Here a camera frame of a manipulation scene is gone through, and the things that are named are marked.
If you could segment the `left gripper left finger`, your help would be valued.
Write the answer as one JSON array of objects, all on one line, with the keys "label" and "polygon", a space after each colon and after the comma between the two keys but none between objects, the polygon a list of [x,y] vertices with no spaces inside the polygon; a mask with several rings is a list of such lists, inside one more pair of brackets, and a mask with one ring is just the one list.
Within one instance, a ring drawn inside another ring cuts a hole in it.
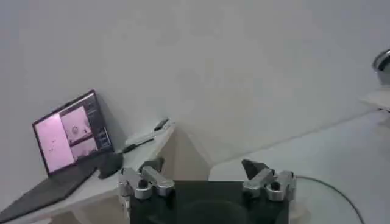
[{"label": "left gripper left finger", "polygon": [[167,197],[174,191],[175,182],[161,174],[165,159],[156,157],[145,161],[138,170],[124,167],[119,172],[119,195],[126,198],[133,196],[138,200],[147,200],[156,192]]}]

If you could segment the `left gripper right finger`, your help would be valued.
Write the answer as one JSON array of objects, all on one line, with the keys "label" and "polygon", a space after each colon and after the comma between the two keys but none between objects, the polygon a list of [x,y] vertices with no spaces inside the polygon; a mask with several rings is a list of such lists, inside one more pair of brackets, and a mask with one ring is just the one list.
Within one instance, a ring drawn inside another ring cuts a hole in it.
[{"label": "left gripper right finger", "polygon": [[297,177],[292,171],[277,173],[261,162],[243,159],[241,165],[247,175],[242,184],[242,191],[250,198],[262,194],[270,201],[293,201],[296,197]]}]

